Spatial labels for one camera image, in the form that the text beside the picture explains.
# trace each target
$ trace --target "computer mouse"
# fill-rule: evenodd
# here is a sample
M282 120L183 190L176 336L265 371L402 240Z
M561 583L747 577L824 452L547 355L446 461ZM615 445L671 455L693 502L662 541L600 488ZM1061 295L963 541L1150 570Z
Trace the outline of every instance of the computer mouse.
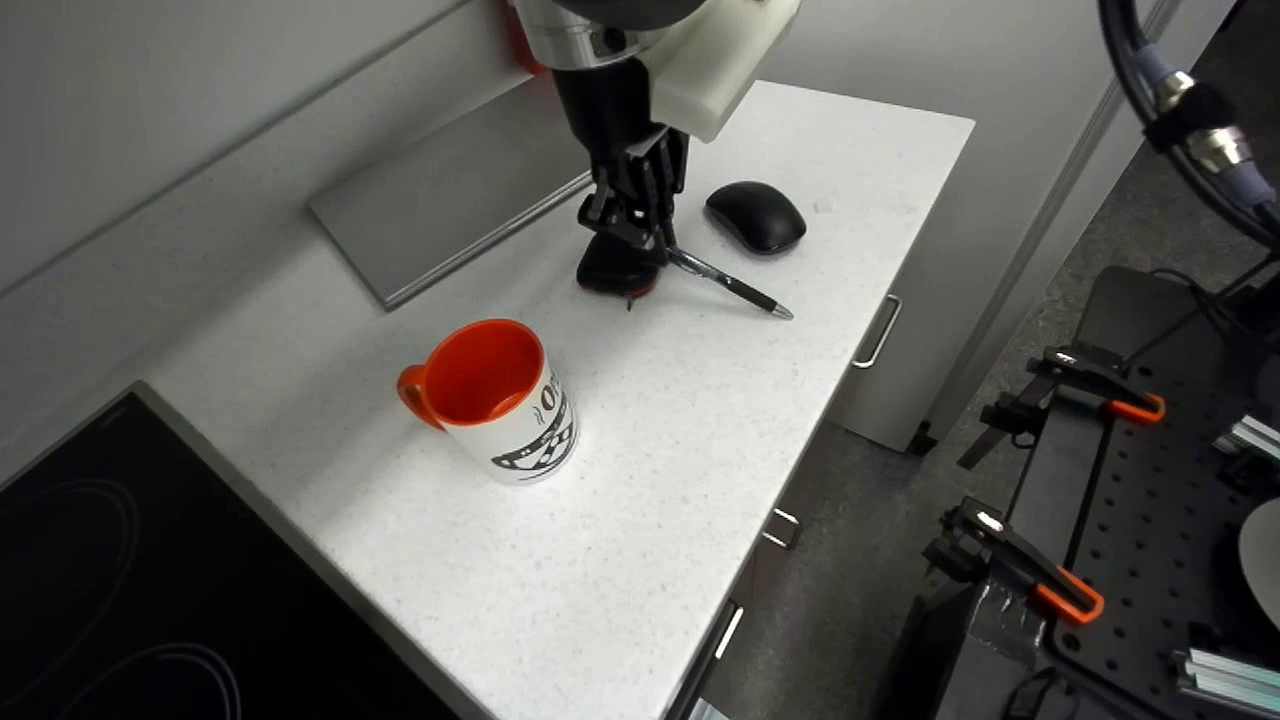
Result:
M796 204L781 190L757 179L715 190L707 196L707 217L759 257L781 257L810 231Z

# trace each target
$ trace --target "white mug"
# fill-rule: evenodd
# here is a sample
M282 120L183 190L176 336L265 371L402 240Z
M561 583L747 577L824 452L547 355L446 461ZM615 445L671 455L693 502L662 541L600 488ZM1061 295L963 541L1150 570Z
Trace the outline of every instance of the white mug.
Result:
M573 447L573 408L544 346L515 320L478 320L402 371L402 400L504 477L544 477Z

